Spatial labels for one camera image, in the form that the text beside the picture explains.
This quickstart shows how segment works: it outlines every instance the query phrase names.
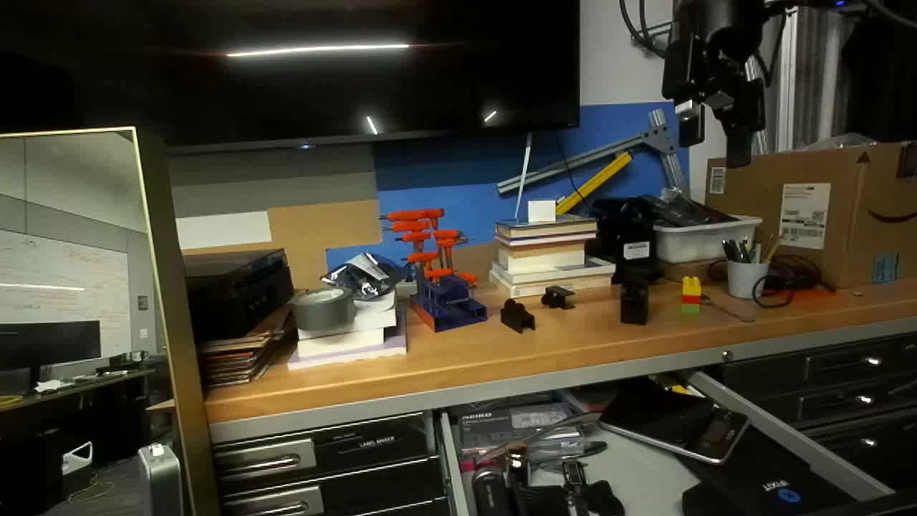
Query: black cabinet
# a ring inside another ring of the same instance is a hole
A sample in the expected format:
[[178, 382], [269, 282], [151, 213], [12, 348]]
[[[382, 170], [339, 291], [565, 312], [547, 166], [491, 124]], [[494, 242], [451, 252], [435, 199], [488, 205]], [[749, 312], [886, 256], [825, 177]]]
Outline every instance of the black cabinet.
[[451, 514], [429, 414], [226, 442], [216, 465], [223, 514]]
[[917, 488], [917, 335], [727, 362], [722, 382], [888, 488]]

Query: pen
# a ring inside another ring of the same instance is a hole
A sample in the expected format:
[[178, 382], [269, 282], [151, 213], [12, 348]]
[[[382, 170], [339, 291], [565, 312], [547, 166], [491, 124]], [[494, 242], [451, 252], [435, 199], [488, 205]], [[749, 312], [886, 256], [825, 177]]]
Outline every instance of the pen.
[[727, 262], [739, 262], [739, 248], [736, 248], [736, 242], [722, 242], [722, 256], [724, 256]]
[[750, 256], [750, 248], [749, 248], [749, 242], [742, 242], [742, 245], [739, 245], [739, 262], [750, 265], [750, 259], [754, 259], [754, 256]]
[[783, 232], [780, 232], [780, 238], [773, 242], [773, 248], [769, 250], [769, 259], [765, 259], [765, 262], [773, 259], [773, 252], [780, 250], [780, 245], [783, 245]]

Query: storage bin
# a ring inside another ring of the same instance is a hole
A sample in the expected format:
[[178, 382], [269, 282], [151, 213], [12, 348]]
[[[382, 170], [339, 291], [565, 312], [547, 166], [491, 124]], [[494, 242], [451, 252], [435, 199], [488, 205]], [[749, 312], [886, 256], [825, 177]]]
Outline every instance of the storage bin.
[[93, 442], [60, 455], [64, 494], [82, 491], [93, 483]]
[[736, 216], [736, 220], [724, 220], [724, 225], [653, 226], [656, 259], [669, 265], [713, 262], [713, 259], [722, 259], [722, 242], [754, 242], [754, 230], [760, 225], [763, 217]]

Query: black box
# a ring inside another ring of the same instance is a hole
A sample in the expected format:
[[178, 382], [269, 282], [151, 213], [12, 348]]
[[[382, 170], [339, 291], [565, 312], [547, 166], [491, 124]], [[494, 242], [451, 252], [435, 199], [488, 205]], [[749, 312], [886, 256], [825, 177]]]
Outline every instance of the black box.
[[286, 256], [221, 252], [183, 262], [194, 342], [239, 339], [293, 298]]

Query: desk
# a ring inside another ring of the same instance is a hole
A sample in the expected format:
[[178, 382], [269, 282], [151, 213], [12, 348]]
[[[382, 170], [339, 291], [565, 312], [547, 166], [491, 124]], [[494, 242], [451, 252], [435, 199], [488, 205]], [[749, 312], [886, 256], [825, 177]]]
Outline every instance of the desk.
[[0, 407], [0, 514], [35, 514], [64, 497], [60, 453], [93, 442], [94, 465], [144, 444], [146, 369], [80, 382]]
[[435, 411], [519, 394], [631, 378], [843, 345], [917, 329], [917, 282], [796, 295], [786, 311], [739, 321], [706, 308], [680, 315], [674, 282], [653, 286], [650, 325], [620, 325], [607, 292], [575, 295], [575, 311], [544, 311], [528, 301], [535, 334], [498, 321], [501, 298], [478, 295], [491, 321], [432, 334], [409, 318], [409, 356], [289, 374], [283, 362], [254, 385], [216, 389], [206, 399], [216, 442], [340, 424], [408, 411]]
[[138, 399], [141, 401], [146, 399], [148, 377], [151, 377], [148, 369], [138, 369], [127, 377], [103, 377], [93, 382], [78, 382], [67, 389], [25, 397], [22, 401], [4, 404], [0, 444], [19, 442], [47, 428], [67, 428], [75, 440], [85, 440], [85, 432], [103, 432], [101, 440], [94, 440], [98, 455], [101, 460], [121, 455], [123, 447], [117, 442], [123, 440], [117, 435], [128, 435], [128, 428], [123, 428], [127, 407], [138, 404]]

